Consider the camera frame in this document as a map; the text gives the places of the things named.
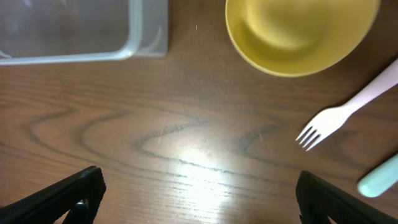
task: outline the black object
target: black object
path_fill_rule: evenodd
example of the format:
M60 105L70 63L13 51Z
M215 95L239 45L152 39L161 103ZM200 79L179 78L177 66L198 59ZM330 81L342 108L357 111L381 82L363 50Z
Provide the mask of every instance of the black object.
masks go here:
M31 196L0 209L1 224L93 223L106 186L101 169L88 167Z
M303 224L397 224L398 220L372 208L308 171L301 171L296 186Z

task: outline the utensil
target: utensil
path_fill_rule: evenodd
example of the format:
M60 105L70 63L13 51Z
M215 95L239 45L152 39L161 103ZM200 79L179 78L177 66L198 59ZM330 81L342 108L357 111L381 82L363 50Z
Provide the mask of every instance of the utensil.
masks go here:
M363 39L380 0L227 0L226 26L239 54L281 77L319 72Z
M377 197L398 182L398 154L390 158L358 182L358 191L365 197Z
M355 111L398 83L398 59L377 76L370 84L342 106L318 113L303 129L296 141L308 150L339 129Z

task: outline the brown tabletop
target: brown tabletop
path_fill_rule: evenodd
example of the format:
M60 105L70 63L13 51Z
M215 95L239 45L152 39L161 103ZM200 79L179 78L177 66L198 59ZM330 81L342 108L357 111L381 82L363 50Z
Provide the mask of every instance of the brown tabletop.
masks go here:
M358 179L396 152L398 88L310 152L295 142L398 54L398 2L383 0L345 59L279 78L233 48L223 0L170 3L165 58L0 67L0 205L90 165L108 187L95 223L300 223L309 170L398 218L398 188L374 199Z

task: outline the plastic fork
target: plastic fork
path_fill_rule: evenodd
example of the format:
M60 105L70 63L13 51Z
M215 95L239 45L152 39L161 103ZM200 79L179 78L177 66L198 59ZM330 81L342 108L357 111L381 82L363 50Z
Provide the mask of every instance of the plastic fork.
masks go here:
M325 109L318 113L306 125L296 141L301 139L299 144L303 144L303 148L308 146L306 151L310 150L331 133L342 127L355 111L396 84L398 84L398 59L347 103L338 107Z

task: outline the fork handle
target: fork handle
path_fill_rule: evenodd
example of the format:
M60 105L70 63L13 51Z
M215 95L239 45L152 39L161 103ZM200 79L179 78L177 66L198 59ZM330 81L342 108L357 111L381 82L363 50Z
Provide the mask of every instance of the fork handle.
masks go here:
M398 59L388 66L357 95L345 103L344 106L349 108L351 112L354 113L396 84L398 84Z

